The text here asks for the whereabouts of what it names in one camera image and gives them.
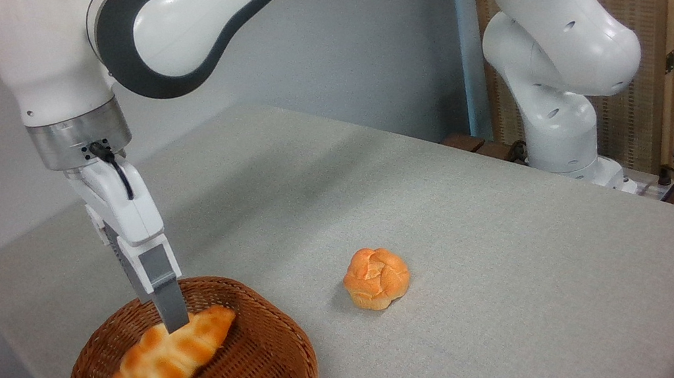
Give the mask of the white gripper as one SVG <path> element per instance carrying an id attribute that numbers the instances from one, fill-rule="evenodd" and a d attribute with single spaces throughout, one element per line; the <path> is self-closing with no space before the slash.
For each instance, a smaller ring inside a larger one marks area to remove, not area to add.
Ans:
<path id="1" fill-rule="evenodd" d="M 99 160 L 64 173 L 94 228 L 103 229 L 140 302 L 154 304 L 168 333 L 184 327 L 189 318 L 178 284 L 181 271 L 139 171 L 116 157 L 112 164 Z"/>

